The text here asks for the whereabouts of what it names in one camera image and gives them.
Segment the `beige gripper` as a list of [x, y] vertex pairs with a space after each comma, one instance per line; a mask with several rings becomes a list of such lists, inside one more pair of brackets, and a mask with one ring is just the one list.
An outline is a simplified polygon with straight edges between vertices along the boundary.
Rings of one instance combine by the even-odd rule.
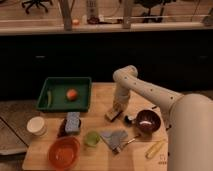
[[126, 104], [114, 103], [113, 106], [106, 112], [105, 117], [113, 122], [127, 108]]

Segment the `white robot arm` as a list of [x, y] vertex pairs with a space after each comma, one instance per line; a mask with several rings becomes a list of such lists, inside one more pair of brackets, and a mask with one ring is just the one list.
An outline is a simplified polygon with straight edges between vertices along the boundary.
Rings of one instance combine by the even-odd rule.
[[112, 121], [127, 108], [134, 91], [165, 112], [170, 126], [167, 171], [213, 171], [213, 100], [202, 94], [181, 94], [137, 76], [133, 65], [113, 73], [116, 88], [107, 119]]

